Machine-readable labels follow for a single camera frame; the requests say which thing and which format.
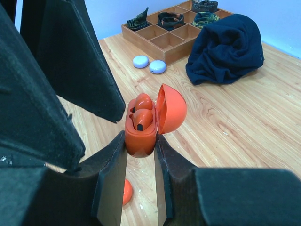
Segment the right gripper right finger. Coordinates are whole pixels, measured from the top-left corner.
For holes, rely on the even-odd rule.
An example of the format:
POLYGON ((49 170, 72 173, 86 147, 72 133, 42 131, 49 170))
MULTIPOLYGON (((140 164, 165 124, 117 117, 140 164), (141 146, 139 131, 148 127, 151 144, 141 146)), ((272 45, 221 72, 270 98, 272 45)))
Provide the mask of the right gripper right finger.
POLYGON ((199 168, 157 135, 155 176, 161 226, 298 226, 301 181, 291 171, 199 168))

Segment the orange earbud charging case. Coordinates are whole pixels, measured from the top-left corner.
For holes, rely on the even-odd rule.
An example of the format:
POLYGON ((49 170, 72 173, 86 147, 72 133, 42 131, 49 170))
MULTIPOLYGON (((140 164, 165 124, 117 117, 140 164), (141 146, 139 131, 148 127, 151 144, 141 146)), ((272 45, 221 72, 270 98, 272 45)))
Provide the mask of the orange earbud charging case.
POLYGON ((124 193, 123 193, 123 206, 128 204, 132 198, 133 194, 133 188, 128 179, 125 179, 125 184, 124 184, 124 193))

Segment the orange earbud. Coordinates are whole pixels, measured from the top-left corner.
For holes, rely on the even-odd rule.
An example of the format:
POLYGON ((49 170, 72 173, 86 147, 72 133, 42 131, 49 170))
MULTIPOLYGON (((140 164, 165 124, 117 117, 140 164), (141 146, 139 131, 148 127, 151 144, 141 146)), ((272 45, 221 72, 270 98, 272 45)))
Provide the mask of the orange earbud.
POLYGON ((146 130, 153 121, 153 114, 149 109, 139 109, 132 114, 134 129, 137 131, 146 130))
POLYGON ((131 112, 134 113, 135 111, 140 109, 153 109, 152 99, 145 93, 141 93, 137 96, 137 98, 135 99, 134 107, 131 108, 131 112))

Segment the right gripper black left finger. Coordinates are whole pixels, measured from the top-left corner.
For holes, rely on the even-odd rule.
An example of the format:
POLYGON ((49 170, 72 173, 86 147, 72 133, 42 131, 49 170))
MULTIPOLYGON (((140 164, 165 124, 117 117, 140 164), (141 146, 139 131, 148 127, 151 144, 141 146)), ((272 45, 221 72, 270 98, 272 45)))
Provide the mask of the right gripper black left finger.
POLYGON ((59 173, 34 158, 0 150, 3 226, 118 226, 127 165, 125 133, 59 173))

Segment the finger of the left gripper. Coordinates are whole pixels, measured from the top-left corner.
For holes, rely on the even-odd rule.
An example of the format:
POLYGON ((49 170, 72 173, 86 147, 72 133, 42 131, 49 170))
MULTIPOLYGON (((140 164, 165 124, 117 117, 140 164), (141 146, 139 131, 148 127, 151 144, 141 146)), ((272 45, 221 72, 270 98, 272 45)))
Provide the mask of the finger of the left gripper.
POLYGON ((85 146, 27 44, 0 10, 0 146, 75 170, 85 146))
POLYGON ((121 120, 126 105, 84 1, 25 0, 20 33, 57 95, 108 121, 121 120))

